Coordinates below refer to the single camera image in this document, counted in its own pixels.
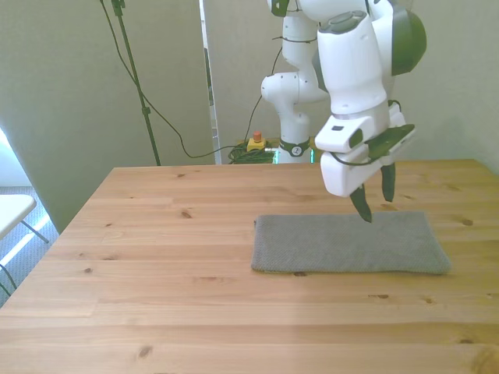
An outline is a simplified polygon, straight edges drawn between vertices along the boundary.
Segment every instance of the white chair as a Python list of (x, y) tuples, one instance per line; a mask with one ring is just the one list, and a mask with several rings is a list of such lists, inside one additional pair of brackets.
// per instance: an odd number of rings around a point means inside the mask
[(17, 224), (29, 228), (38, 238), (48, 243), (48, 239), (24, 221), (35, 208), (37, 202), (28, 195), (0, 195), (0, 239), (4, 238)]

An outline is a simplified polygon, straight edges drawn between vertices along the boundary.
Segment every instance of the white wall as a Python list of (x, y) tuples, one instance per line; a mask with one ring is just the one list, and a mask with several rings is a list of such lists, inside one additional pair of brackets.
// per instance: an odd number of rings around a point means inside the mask
[(30, 180), (0, 129), (0, 187), (27, 187)]
[[(154, 165), (136, 88), (98, 0), (0, 9), (0, 122), (61, 231), (112, 168)], [(144, 92), (192, 153), (213, 150), (199, 0), (127, 0), (124, 13)], [(190, 160), (152, 122), (164, 165), (213, 163)]]
[(416, 0), (428, 50), (394, 96), (418, 126), (412, 159), (476, 159), (499, 173), (499, 2)]

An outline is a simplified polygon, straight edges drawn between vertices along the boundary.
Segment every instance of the cable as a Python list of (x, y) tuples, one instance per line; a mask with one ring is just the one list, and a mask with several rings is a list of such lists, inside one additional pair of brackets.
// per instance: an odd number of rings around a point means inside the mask
[(112, 38), (113, 38), (113, 41), (115, 42), (115, 46), (116, 46), (116, 51), (118, 52), (118, 56), (119, 56), (119, 59), (121, 61), (121, 63), (123, 64), (123, 66), (125, 67), (125, 70), (126, 72), (128, 73), (130, 79), (132, 80), (132, 82), (136, 85), (137, 89), (140, 90), (140, 92), (142, 93), (142, 96), (143, 96), (143, 99), (150, 105), (151, 109), (161, 117), (161, 119), (163, 121), (165, 121), (168, 126), (175, 132), (175, 134), (179, 137), (180, 139), (180, 145), (182, 146), (182, 150), (183, 152), (186, 154), (187, 157), (189, 158), (201, 158), (201, 157), (206, 157), (206, 156), (210, 156), (211, 154), (214, 154), (214, 153), (217, 153), (219, 150), (224, 150), (224, 149), (227, 149), (227, 148), (234, 148), (235, 146), (223, 146), (222, 148), (218, 148), (217, 150), (214, 150), (212, 152), (209, 152), (209, 153), (206, 153), (206, 154), (201, 154), (199, 156), (193, 156), (191, 155), (189, 152), (187, 152), (187, 149), (186, 149), (186, 146), (184, 144), (184, 139), (182, 137), (182, 135), (180, 134), (180, 132), (177, 130), (177, 128), (171, 124), (171, 122), (158, 110), (156, 109), (156, 107), (149, 101), (149, 99), (146, 97), (146, 95), (143, 93), (143, 91), (140, 89), (139, 85), (137, 84), (137, 82), (135, 81), (135, 79), (133, 78), (133, 75), (132, 73), (130, 72), (130, 69), (128, 67), (128, 65), (126, 64), (125, 60), (123, 59), (123, 56), (122, 56), (122, 52), (120, 51), (119, 49), (119, 44), (118, 44), (118, 38), (116, 37), (116, 32), (115, 32), (115, 28), (112, 26), (112, 22), (111, 22), (111, 18), (109, 17), (109, 13), (108, 13), (108, 10), (106, 9), (106, 6), (104, 5), (104, 0), (100, 0), (101, 1), (101, 5), (102, 5), (102, 9), (104, 10), (104, 14), (106, 15), (106, 19), (108, 20), (108, 25), (109, 25), (109, 28), (111, 29), (111, 34), (112, 34)]
[[(281, 55), (281, 53), (282, 53), (282, 47), (281, 47), (281, 49), (279, 49), (278, 55), (275, 57), (274, 65), (272, 66), (271, 76), (274, 75), (275, 67), (278, 64), (279, 56)], [(253, 120), (253, 116), (255, 115), (255, 111), (257, 110), (258, 104), (262, 101), (262, 99), (263, 99), (263, 97), (260, 95), (260, 98), (258, 99), (257, 103), (255, 104), (255, 108), (253, 108), (253, 111), (251, 112), (251, 117), (249, 117), (248, 129), (246, 130), (246, 135), (244, 135), (244, 143), (248, 140), (248, 134), (250, 134), (250, 128), (251, 128), (251, 121)]]
[(9, 290), (7, 290), (7, 288), (5, 288), (5, 286), (0, 283), (0, 288), (7, 294), (7, 296), (11, 297), (12, 294), (9, 292)]
[(317, 40), (317, 38), (315, 38), (315, 39), (310, 39), (309, 41), (291, 41), (287, 37), (273, 37), (272, 38), (273, 41), (276, 41), (277, 39), (282, 39), (283, 41), (288, 41), (289, 43), (308, 43), (308, 44)]
[[(239, 147), (240, 145), (238, 146), (223, 146), (221, 148), (218, 148), (217, 150), (213, 150), (211, 152), (208, 152), (206, 154), (201, 154), (199, 156), (193, 156), (191, 155), (187, 149), (186, 149), (186, 146), (184, 144), (184, 139), (182, 137), (182, 134), (177, 130), (177, 128), (158, 110), (156, 109), (156, 107), (149, 101), (149, 99), (147, 98), (147, 96), (144, 94), (144, 92), (142, 91), (142, 89), (140, 88), (140, 86), (138, 85), (137, 81), (135, 81), (135, 78), (133, 77), (132, 75), (132, 72), (130, 72), (130, 69), (128, 67), (128, 65), (126, 64), (125, 62), (125, 59), (123, 58), (122, 56), (122, 53), (121, 53), (121, 50), (119, 49), (119, 44), (118, 44), (118, 38), (116, 37), (116, 32), (115, 32), (115, 28), (112, 26), (112, 22), (111, 22), (111, 18), (109, 17), (109, 13), (108, 13), (108, 10), (106, 9), (106, 6), (104, 4), (104, 0), (100, 0), (101, 2), (101, 6), (102, 6), (102, 9), (104, 10), (104, 14), (106, 16), (106, 20), (108, 21), (108, 25), (109, 25), (109, 29), (111, 30), (111, 34), (112, 34), (112, 39), (113, 41), (115, 42), (115, 47), (116, 47), (116, 51), (118, 53), (118, 57), (119, 57), (119, 60), (121, 61), (123, 67), (125, 68), (126, 72), (128, 73), (130, 79), (132, 80), (132, 82), (136, 85), (137, 89), (142, 93), (142, 96), (143, 96), (143, 99), (150, 105), (150, 108), (157, 114), (159, 115), (159, 117), (165, 121), (168, 126), (170, 127), (170, 129), (173, 130), (173, 132), (177, 135), (177, 137), (179, 138), (180, 140), (180, 145), (182, 147), (182, 150), (183, 152), (186, 154), (187, 157), (191, 158), (191, 159), (195, 159), (195, 158), (202, 158), (202, 157), (206, 157), (206, 156), (210, 156), (211, 154), (214, 154), (214, 153), (217, 153), (218, 151), (220, 150), (225, 150), (225, 149), (228, 149), (228, 148), (232, 148), (233, 150), (236, 148), (236, 147)], [(275, 60), (274, 60), (274, 65), (272, 66), (272, 73), (271, 75), (274, 75), (274, 72), (275, 72), (275, 67), (278, 63), (278, 59), (279, 59), (279, 56), (281, 55), (282, 53), (282, 48), (279, 50), (278, 52), (278, 55), (276, 56)], [(247, 142), (247, 139), (248, 139), (248, 135), (250, 133), (250, 128), (251, 128), (251, 122), (253, 120), (253, 116), (255, 114), (255, 111), (257, 110), (257, 107), (258, 105), (260, 104), (261, 100), (262, 100), (262, 96), (260, 95), (260, 98), (258, 99), (258, 102), (257, 104), (255, 105), (255, 108), (253, 109), (253, 112), (251, 114), (251, 117), (249, 119), (249, 124), (248, 124), (248, 129), (246, 130), (246, 135), (245, 135), (245, 138), (244, 138), (244, 143)]]
[(374, 158), (373, 160), (370, 160), (368, 162), (366, 162), (365, 164), (356, 164), (354, 162), (347, 162), (347, 161), (343, 161), (340, 157), (338, 157), (338, 155), (334, 152), (330, 152), (331, 156), (337, 161), (339, 162), (340, 164), (344, 164), (346, 166), (368, 166), (368, 165), (372, 165), (374, 164), (376, 161), (380, 160), (381, 157), (378, 157), (378, 158)]
[(16, 282), (14, 281), (14, 278), (12, 278), (12, 275), (10, 275), (10, 272), (5, 268), (5, 266), (3, 266), (1, 263), (0, 263), (0, 269), (2, 269), (3, 271), (5, 271), (5, 275), (7, 276), (7, 278), (9, 279), (10, 281), (10, 284), (14, 287), (14, 289), (16, 290), (17, 289), (17, 286), (16, 286)]
[[(228, 154), (229, 164), (272, 164), (274, 153), (263, 150), (251, 150), (247, 152), (248, 142), (244, 142), (234, 147)], [(266, 142), (265, 147), (270, 148), (271, 144)]]
[(393, 105), (393, 103), (397, 104), (397, 105), (398, 105), (398, 107), (400, 108), (400, 110), (402, 110), (402, 105), (400, 104), (400, 101), (398, 101), (398, 100), (394, 100), (394, 99), (389, 100), (389, 101), (388, 101), (388, 106), (389, 106), (389, 107), (390, 107), (390, 106), (392, 106), (392, 105)]

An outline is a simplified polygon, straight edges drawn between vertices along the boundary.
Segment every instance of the black stand pole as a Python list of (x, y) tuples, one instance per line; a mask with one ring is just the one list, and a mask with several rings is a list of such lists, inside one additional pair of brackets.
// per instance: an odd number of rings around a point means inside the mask
[(137, 70), (135, 67), (135, 62), (133, 61), (132, 49), (130, 48), (130, 43), (128, 41), (128, 36), (126, 34), (125, 24), (123, 23), (123, 11), (122, 8), (125, 8), (125, 0), (111, 0), (112, 8), (115, 10), (115, 14), (118, 17), (119, 26), (122, 29), (123, 40), (125, 41), (126, 52), (128, 53), (128, 58), (130, 60), (130, 66), (132, 68), (133, 79), (135, 80), (135, 85), (137, 87), (137, 91), (139, 92), (140, 104), (142, 105), (142, 114), (146, 120), (147, 131), (149, 132), (150, 144), (153, 148), (154, 158), (156, 159), (156, 165), (161, 166), (161, 161), (159, 159), (159, 154), (157, 152), (156, 141), (154, 140), (154, 134), (152, 126), (150, 125), (150, 108), (146, 106), (146, 102), (143, 99), (142, 88), (140, 88), (139, 76), (137, 74)]

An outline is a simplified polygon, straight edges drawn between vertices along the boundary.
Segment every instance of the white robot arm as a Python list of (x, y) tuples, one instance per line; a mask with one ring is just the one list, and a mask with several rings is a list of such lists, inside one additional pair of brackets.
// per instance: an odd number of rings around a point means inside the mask
[(280, 161), (307, 160), (309, 119), (296, 114), (294, 105), (329, 96), (331, 117), (315, 139), (324, 151), (324, 183), (330, 193), (350, 196), (371, 222), (363, 184), (381, 169), (384, 197), (392, 201), (395, 158), (415, 132), (414, 125), (406, 125), (399, 104), (388, 100), (388, 91), (394, 76), (412, 71), (423, 57), (423, 24), (395, 0), (268, 4), (276, 16), (285, 17), (283, 55), (299, 68), (297, 73), (267, 77), (262, 85), (262, 95), (281, 119)]

